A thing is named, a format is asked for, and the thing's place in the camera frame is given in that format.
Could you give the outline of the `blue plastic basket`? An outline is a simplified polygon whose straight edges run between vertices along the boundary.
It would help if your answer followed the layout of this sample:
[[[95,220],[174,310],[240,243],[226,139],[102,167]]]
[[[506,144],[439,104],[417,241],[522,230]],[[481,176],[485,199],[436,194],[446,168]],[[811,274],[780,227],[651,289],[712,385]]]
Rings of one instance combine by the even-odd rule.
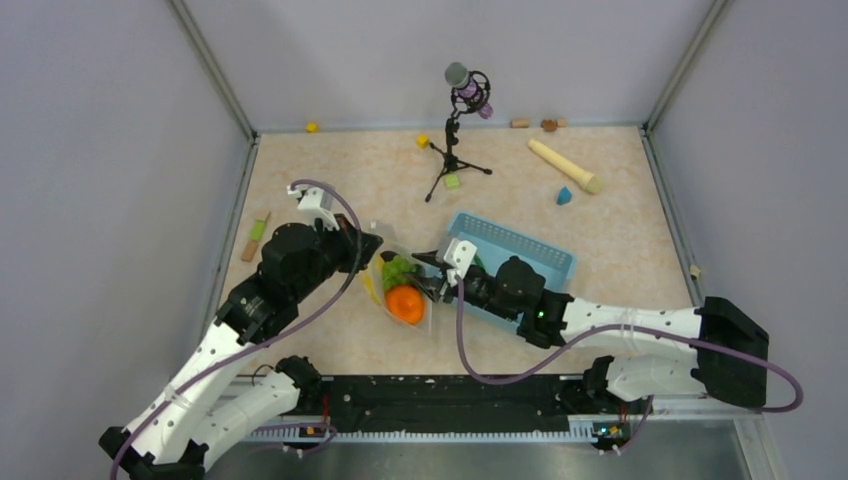
[[[436,249],[440,256],[450,237],[471,241],[486,271],[495,277],[492,295],[483,305],[464,301],[463,288],[462,303],[451,302],[457,309],[459,338],[465,334],[466,318],[473,316],[543,349],[565,344],[565,308],[573,301],[565,288],[574,276],[575,255],[468,212],[453,217]]]

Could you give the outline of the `clear dotted zip bag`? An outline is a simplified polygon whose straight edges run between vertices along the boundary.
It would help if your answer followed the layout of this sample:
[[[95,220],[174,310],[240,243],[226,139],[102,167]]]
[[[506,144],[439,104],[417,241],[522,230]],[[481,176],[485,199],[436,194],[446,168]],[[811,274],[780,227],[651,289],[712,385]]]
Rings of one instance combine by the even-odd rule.
[[[372,220],[365,225],[365,232],[383,240],[363,280],[370,298],[390,320],[430,334],[433,302],[413,281],[414,275],[424,274],[424,265],[399,242],[390,224]]]

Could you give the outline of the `green grapes bunch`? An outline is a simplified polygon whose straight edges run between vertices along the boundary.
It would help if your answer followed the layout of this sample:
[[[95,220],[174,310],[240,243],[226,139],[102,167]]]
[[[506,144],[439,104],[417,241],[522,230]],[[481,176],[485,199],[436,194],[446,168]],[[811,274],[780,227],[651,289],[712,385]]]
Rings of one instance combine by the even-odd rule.
[[[412,283],[411,276],[418,272],[418,265],[407,257],[395,256],[386,261],[381,270],[381,284],[384,291]]]

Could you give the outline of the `orange fruit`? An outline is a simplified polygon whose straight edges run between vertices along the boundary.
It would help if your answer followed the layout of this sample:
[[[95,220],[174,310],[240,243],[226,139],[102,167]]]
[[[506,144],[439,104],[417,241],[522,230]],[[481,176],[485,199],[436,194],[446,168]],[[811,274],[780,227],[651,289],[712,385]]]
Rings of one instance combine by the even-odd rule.
[[[424,296],[411,285],[399,285],[385,293],[386,308],[400,321],[409,325],[419,324],[425,315]]]

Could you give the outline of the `green cucumber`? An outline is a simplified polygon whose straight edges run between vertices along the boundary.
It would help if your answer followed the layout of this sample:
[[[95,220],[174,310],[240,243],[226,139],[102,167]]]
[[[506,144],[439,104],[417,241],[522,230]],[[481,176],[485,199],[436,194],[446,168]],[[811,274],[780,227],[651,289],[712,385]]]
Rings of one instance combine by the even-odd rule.
[[[479,267],[482,271],[486,271],[486,266],[479,255],[475,254],[473,258],[473,263],[475,266]]]

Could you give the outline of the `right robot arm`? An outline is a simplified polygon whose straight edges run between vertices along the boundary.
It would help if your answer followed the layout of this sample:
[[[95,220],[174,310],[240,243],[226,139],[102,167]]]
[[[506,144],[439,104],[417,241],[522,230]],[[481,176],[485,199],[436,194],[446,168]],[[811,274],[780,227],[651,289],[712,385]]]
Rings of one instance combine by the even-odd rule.
[[[439,271],[411,277],[434,301],[480,310],[542,349],[602,349],[584,374],[587,400],[600,412],[650,395],[703,394],[748,409],[766,404],[769,336],[728,299],[676,310],[615,307],[548,289],[517,256],[495,274],[464,253],[413,257]]]

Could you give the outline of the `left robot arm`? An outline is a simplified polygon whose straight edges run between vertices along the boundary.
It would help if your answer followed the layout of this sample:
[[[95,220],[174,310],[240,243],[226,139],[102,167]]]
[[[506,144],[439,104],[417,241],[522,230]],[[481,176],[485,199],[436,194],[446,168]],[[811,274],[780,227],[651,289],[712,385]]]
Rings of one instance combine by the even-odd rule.
[[[290,356],[248,392],[216,403],[232,380],[272,338],[299,316],[299,305],[325,280],[353,277],[380,248],[380,236],[355,228],[344,215],[338,229],[288,223],[261,251],[254,274],[216,312],[192,356],[145,413],[109,427],[98,444],[110,471],[133,479],[201,479],[230,448],[272,417],[319,404],[320,376],[304,357]]]

